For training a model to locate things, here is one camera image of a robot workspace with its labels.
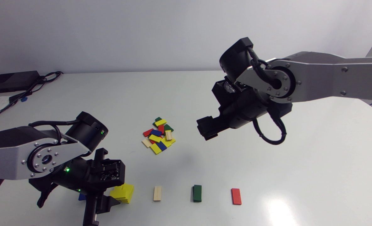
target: yellow wooden block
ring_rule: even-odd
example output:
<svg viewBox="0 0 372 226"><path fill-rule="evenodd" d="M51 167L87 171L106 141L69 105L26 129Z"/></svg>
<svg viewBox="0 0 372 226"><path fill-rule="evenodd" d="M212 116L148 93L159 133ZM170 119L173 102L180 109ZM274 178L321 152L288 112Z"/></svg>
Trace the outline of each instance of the yellow wooden block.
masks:
<svg viewBox="0 0 372 226"><path fill-rule="evenodd" d="M167 141L166 139L162 139L161 142L168 148L172 143L170 141Z"/></svg>
<svg viewBox="0 0 372 226"><path fill-rule="evenodd" d="M147 148L149 148L151 145L152 145L152 143L150 142L150 140L148 140L148 139L144 139L144 140L142 140L141 141Z"/></svg>
<svg viewBox="0 0 372 226"><path fill-rule="evenodd" d="M114 189L109 193L114 199L124 203L130 203L134 191L134 186L124 183L121 186L115 186Z"/></svg>
<svg viewBox="0 0 372 226"><path fill-rule="evenodd" d="M165 123L166 123L166 120L159 120L159 121L154 122L154 124L155 124L156 126L160 126L160 125L163 125L163 124L165 124Z"/></svg>
<svg viewBox="0 0 372 226"><path fill-rule="evenodd" d="M152 135L150 135L149 139L150 140L153 140L155 142L160 142L162 138L159 137L159 136L155 136L154 134L152 134Z"/></svg>
<svg viewBox="0 0 372 226"><path fill-rule="evenodd" d="M150 147L151 147L151 149L153 150L153 152L154 152L155 154L159 154L159 153L162 152L162 150L160 149L160 147L158 147L158 145L157 145L156 143L153 144L153 145L151 145Z"/></svg>
<svg viewBox="0 0 372 226"><path fill-rule="evenodd" d="M172 140L167 140L167 141L172 144L172 143L175 143L176 140L175 140L175 138L172 137Z"/></svg>
<svg viewBox="0 0 372 226"><path fill-rule="evenodd" d="M172 140L172 132L170 130L165 130L165 139Z"/></svg>

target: green wooden block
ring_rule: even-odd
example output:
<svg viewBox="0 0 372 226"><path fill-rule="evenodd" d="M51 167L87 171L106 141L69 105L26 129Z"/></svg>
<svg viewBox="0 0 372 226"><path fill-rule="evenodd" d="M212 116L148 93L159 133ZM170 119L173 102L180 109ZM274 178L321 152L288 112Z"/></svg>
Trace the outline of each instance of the green wooden block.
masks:
<svg viewBox="0 0 372 226"><path fill-rule="evenodd" d="M170 130L171 132L173 132L172 127L170 127L168 124L165 124L165 125L163 126L163 130L164 130L164 131L165 131L165 130Z"/></svg>
<svg viewBox="0 0 372 226"><path fill-rule="evenodd" d="M201 202L201 186L193 186L193 202Z"/></svg>

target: beige wooden block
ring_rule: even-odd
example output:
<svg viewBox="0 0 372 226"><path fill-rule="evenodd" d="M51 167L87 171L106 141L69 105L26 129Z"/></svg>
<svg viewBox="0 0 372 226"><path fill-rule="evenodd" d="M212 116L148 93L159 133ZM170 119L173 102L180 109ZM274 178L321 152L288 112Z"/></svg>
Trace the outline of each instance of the beige wooden block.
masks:
<svg viewBox="0 0 372 226"><path fill-rule="evenodd" d="M148 140L148 139L144 139L144 140L142 140L141 141L147 148L149 148L151 145L152 145L152 143L150 142L150 140Z"/></svg>
<svg viewBox="0 0 372 226"><path fill-rule="evenodd" d="M154 202L161 200L162 186L154 187Z"/></svg>
<svg viewBox="0 0 372 226"><path fill-rule="evenodd" d="M172 140L172 132L170 130L165 130L165 138L167 141Z"/></svg>

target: blue object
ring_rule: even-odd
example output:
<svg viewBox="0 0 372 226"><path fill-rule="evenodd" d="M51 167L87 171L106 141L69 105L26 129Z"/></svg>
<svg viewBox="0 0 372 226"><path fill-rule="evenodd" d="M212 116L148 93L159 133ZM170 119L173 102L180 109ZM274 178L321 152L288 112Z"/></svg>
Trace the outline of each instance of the blue object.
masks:
<svg viewBox="0 0 372 226"><path fill-rule="evenodd" d="M167 147L162 143L162 141L160 141L159 143L157 143L157 146L163 151L165 150Z"/></svg>
<svg viewBox="0 0 372 226"><path fill-rule="evenodd" d="M150 134L156 135L157 137L162 135L162 132L160 130L152 130Z"/></svg>
<svg viewBox="0 0 372 226"><path fill-rule="evenodd" d="M86 197L85 197L85 195L83 195L83 194L80 193L80 195L79 195L79 201L81 201L81 200L86 200Z"/></svg>

